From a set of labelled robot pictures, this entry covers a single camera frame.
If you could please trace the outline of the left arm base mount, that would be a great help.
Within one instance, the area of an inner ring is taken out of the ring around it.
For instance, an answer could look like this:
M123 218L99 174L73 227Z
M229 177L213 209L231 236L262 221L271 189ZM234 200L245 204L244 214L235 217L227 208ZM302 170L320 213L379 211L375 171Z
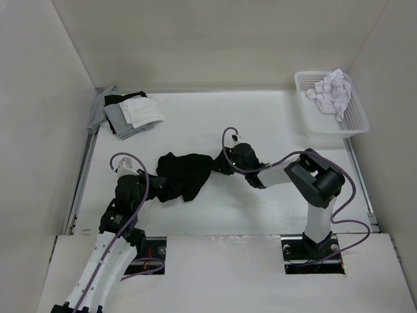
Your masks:
M165 269L162 267L165 263L167 254L166 237L146 237L141 248L137 251L136 256L130 262L124 272L124 276L140 273L149 275L150 271L158 269L152 275L163 275Z

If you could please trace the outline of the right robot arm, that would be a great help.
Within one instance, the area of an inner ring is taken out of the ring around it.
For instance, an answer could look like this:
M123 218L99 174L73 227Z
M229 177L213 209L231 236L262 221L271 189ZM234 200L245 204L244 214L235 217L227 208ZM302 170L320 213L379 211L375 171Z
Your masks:
M302 250L313 260L326 250L331 238L330 218L345 177L337 166L313 149L295 155L294 160L285 159L274 166L260 162L250 144L238 143L220 152L212 170L224 175L240 173L257 189L292 183L308 204Z

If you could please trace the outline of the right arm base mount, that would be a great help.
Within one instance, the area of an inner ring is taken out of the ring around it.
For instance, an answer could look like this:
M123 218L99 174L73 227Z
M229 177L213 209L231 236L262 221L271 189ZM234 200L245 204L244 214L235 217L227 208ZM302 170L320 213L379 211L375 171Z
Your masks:
M331 236L319 252L308 250L301 236L282 237L281 247L284 269L288 275L345 274L341 254L323 260L339 250L336 235Z

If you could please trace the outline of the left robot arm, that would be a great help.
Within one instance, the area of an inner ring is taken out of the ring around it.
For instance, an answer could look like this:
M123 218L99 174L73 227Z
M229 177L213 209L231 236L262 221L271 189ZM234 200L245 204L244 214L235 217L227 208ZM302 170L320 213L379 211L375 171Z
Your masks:
M165 177L139 170L117 179L115 197L100 219L92 254L72 293L52 312L105 312L133 260L146 253L145 231L136 228L138 210L164 190Z

